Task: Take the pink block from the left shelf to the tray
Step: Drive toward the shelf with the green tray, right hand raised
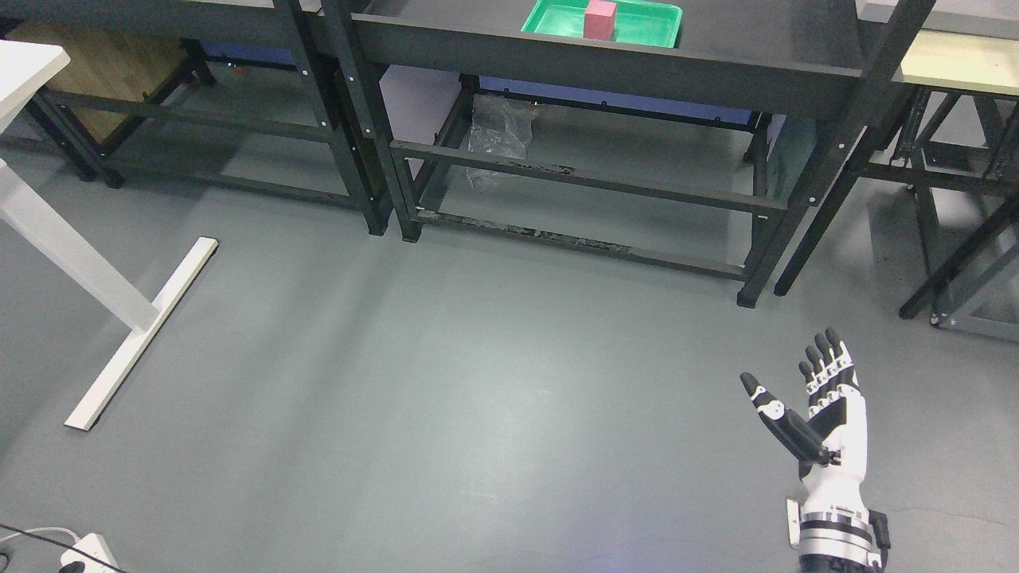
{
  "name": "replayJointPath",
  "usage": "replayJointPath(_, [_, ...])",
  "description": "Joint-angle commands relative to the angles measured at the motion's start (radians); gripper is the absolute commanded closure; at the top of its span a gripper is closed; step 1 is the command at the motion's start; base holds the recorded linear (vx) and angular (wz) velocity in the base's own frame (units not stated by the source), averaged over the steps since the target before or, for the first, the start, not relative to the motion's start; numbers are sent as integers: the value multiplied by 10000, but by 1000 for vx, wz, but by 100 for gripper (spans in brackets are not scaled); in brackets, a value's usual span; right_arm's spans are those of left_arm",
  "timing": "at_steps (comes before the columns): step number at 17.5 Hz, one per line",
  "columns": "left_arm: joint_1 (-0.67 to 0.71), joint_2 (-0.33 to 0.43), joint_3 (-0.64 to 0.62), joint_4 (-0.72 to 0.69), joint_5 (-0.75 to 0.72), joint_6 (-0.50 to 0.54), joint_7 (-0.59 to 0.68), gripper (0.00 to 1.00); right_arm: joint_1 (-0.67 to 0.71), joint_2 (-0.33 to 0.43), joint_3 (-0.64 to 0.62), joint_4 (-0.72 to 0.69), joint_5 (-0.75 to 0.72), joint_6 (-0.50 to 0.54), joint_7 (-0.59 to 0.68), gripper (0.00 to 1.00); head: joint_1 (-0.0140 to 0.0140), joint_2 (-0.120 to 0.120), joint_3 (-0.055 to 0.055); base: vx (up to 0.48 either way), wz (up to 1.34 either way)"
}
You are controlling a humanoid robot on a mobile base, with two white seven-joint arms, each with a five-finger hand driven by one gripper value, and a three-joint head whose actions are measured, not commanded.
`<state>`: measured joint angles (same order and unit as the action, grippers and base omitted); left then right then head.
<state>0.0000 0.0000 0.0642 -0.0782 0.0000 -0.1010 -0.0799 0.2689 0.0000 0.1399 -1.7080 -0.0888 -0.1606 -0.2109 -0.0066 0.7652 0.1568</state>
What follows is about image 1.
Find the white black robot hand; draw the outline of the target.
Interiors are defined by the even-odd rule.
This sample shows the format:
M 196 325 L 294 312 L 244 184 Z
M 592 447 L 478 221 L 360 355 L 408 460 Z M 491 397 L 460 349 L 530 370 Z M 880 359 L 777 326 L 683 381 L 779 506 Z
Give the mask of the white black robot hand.
M 804 416 L 753 374 L 741 373 L 741 384 L 764 427 L 799 464 L 807 490 L 803 510 L 863 520 L 868 512 L 861 486 L 869 468 L 869 417 L 856 365 L 832 327 L 815 334 L 805 355 L 799 364 L 807 395 Z

